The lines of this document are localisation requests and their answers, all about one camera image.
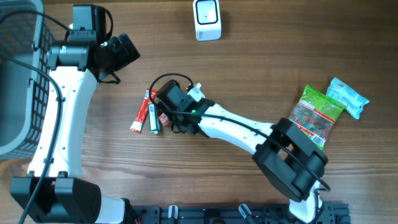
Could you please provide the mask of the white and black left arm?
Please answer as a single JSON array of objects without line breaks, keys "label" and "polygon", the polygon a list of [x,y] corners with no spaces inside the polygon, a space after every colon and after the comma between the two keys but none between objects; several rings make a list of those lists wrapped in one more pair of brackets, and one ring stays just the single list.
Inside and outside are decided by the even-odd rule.
[{"label": "white and black left arm", "polygon": [[47,106],[39,145],[25,177],[10,193],[22,218],[36,223],[138,223],[126,198],[105,196],[82,178],[81,145],[91,98],[101,74],[139,58],[126,34],[113,35],[113,18],[94,4],[73,6],[73,25],[47,53]]}]

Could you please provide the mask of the green white box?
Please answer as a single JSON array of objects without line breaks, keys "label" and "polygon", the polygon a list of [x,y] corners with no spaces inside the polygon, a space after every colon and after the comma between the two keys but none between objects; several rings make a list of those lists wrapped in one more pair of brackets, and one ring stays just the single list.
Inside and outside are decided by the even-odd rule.
[{"label": "green white box", "polygon": [[157,109],[153,103],[148,104],[149,110],[149,124],[150,124],[150,132],[152,134],[160,134],[161,128],[159,125],[159,118],[157,114]]}]

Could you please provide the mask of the red white box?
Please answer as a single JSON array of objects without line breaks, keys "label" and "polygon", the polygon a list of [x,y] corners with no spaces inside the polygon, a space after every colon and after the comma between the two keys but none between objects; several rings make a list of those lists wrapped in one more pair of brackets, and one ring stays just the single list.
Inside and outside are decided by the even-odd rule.
[{"label": "red white box", "polygon": [[131,127],[130,127],[131,131],[133,131],[135,133],[139,133],[139,134],[142,132],[143,124],[144,124],[144,122],[145,122],[145,120],[147,118],[147,115],[148,115],[147,105],[148,105],[148,103],[150,103],[149,97],[151,96],[152,99],[154,99],[156,93],[157,93],[157,90],[149,91],[148,88],[146,89],[144,98],[143,98],[142,103],[141,103],[141,107],[139,108],[139,111],[138,111],[138,114],[137,114],[135,120],[131,124]]}]

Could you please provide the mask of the green snack bag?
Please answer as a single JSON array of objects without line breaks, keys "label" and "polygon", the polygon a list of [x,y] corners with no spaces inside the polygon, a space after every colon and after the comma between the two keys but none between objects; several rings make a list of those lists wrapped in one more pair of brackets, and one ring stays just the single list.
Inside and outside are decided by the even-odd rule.
[{"label": "green snack bag", "polygon": [[295,123],[322,151],[345,105],[307,85],[289,120]]}]

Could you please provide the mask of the white barcode scanner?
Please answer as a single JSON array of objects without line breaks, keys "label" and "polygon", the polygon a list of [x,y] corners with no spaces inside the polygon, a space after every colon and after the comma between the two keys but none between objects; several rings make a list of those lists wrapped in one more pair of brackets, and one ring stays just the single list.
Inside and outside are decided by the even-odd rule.
[{"label": "white barcode scanner", "polygon": [[192,7],[196,40],[219,39],[222,31],[219,0],[194,0]]}]

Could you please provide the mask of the orange tissue pack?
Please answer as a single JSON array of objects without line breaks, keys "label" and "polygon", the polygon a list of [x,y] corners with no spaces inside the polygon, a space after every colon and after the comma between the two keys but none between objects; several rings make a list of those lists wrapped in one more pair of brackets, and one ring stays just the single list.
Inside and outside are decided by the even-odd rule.
[{"label": "orange tissue pack", "polygon": [[165,113],[162,113],[162,114],[158,117],[158,119],[159,119],[160,123],[161,123],[164,127],[166,127],[166,126],[168,126],[168,125],[170,124],[169,117],[168,117]]}]

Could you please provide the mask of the dark grey plastic basket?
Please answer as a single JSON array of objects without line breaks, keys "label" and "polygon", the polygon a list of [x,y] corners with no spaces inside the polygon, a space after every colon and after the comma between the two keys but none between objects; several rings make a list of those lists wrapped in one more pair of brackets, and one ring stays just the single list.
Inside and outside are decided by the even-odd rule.
[{"label": "dark grey plastic basket", "polygon": [[[48,72],[47,52],[55,37],[42,16],[41,0],[1,1],[1,15],[21,13],[1,23],[1,52]],[[1,159],[33,157],[40,140],[49,94],[46,77],[1,59]]]}]

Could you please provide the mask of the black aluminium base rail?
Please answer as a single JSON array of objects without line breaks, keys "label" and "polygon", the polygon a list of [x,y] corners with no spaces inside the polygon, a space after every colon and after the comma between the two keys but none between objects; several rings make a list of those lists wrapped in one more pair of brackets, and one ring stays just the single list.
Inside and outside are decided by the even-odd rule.
[{"label": "black aluminium base rail", "polygon": [[134,206],[137,220],[143,224],[205,224],[205,223],[302,223],[289,212],[287,204],[239,207],[170,207]]}]

